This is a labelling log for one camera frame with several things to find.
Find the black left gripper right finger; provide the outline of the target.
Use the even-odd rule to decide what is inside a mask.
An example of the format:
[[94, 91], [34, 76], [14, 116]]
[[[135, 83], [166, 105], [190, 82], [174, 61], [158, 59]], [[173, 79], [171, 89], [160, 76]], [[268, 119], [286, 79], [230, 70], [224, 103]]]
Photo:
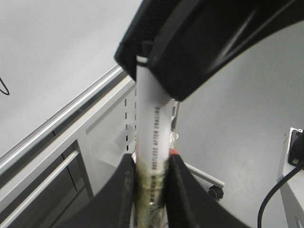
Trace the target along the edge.
[[248, 227], [202, 188], [178, 154], [169, 158], [165, 202], [170, 228]]

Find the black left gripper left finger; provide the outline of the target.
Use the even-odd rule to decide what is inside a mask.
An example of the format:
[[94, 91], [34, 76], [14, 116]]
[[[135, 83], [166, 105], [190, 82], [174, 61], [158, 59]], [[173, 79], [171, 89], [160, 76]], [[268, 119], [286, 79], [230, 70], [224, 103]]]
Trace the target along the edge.
[[59, 228], [128, 228], [135, 184], [135, 164], [124, 154], [109, 181], [97, 195]]

